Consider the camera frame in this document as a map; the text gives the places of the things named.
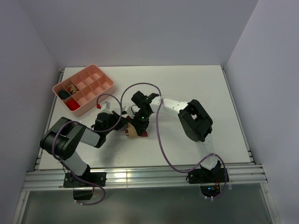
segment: metal frame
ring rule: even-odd
[[[265,198],[265,202],[266,202],[272,223],[282,224],[282,222],[279,218],[277,209],[275,207],[275,203],[273,201],[272,195],[270,193],[268,183],[261,183],[261,188],[263,191],[263,196]]]
[[[12,224],[21,224],[28,197],[29,197],[29,191],[21,191],[19,202],[17,208],[15,209]]]
[[[268,189],[268,184],[267,184],[268,181],[266,175],[264,173],[262,165],[256,165],[254,163],[254,160],[252,158],[252,153],[248,146],[247,139],[245,137],[245,133],[241,124],[241,120],[237,108],[235,106],[234,98],[232,96],[230,87],[228,85],[228,80],[224,71],[224,67],[222,66],[221,68],[222,68],[225,81],[228,86],[229,94],[231,96],[235,108],[235,112],[241,127],[241,131],[244,137],[244,141],[248,149],[248,154],[251,160],[250,163],[226,164],[226,167],[228,168],[228,175],[230,178],[230,182],[228,183],[228,189],[232,189],[231,187],[232,184],[260,183],[271,219],[273,223],[279,224],[281,222],[278,217],[274,202],[272,200],[272,197]],[[63,74],[64,74],[64,69],[61,69],[59,82],[62,80]],[[45,132],[47,132],[49,128],[56,99],[57,98],[54,97]],[[73,190],[71,188],[64,189],[62,187],[64,182],[64,175],[65,175],[62,169],[61,170],[39,170],[39,163],[41,160],[42,153],[43,151],[42,149],[40,149],[39,155],[36,160],[35,171],[28,172],[25,177],[20,199],[12,222],[13,224],[21,223],[30,191]],[[187,165],[178,166],[178,168],[187,169],[190,168],[190,166]],[[177,173],[168,166],[142,167],[142,168],[92,169],[92,172],[100,172],[100,171],[107,172],[107,180],[105,186],[106,189],[194,186],[194,184],[191,185],[186,182],[185,180],[186,174]]]

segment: pink tray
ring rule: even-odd
[[[71,95],[67,99],[61,99],[59,92],[61,90],[67,91],[67,86],[74,84],[79,91]],[[72,112],[76,117],[82,116],[84,113],[96,106],[97,97],[102,93],[113,94],[115,92],[114,82],[104,73],[97,65],[91,64],[71,76],[70,78],[58,83],[53,87],[53,92],[57,95],[65,107]],[[108,96],[102,96],[99,102],[106,99]],[[71,111],[67,106],[70,100],[74,99],[80,107]]]

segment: red object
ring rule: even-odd
[[[71,111],[75,111],[80,107],[80,105],[74,99],[67,102],[66,105]]]
[[[141,137],[147,137],[148,136],[148,133],[147,132],[144,132]]]

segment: white tabletop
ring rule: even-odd
[[[63,80],[82,68],[66,68]],[[212,118],[212,138],[215,152],[225,163],[250,162],[245,141],[239,126],[228,87],[219,65],[214,66],[134,66],[101,67],[116,85],[115,96],[120,99],[124,89],[138,82],[157,85],[163,97],[177,101],[198,100]],[[123,104],[132,105],[132,95],[140,90],[145,95],[157,92],[155,88],[140,85],[127,91]],[[113,98],[111,109],[119,112]],[[94,107],[83,116],[76,118],[60,100],[56,101],[50,126],[62,116],[82,121],[91,126],[98,110]],[[174,165],[196,164],[201,158],[194,142],[184,133],[178,119],[159,115],[159,127],[164,150]],[[93,168],[121,168],[163,166],[165,162],[157,141],[155,115],[150,118],[147,138],[130,139],[124,131],[113,131],[101,148],[79,143],[77,152]],[[43,152],[39,169],[61,169],[52,155]]]

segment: gray wall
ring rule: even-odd
[[[286,224],[299,219],[299,1],[259,0],[227,64],[254,157]]]
[[[39,150],[58,69],[16,0],[0,1],[0,223],[10,223]]]
[[[19,0],[65,67],[226,64],[257,0]]]

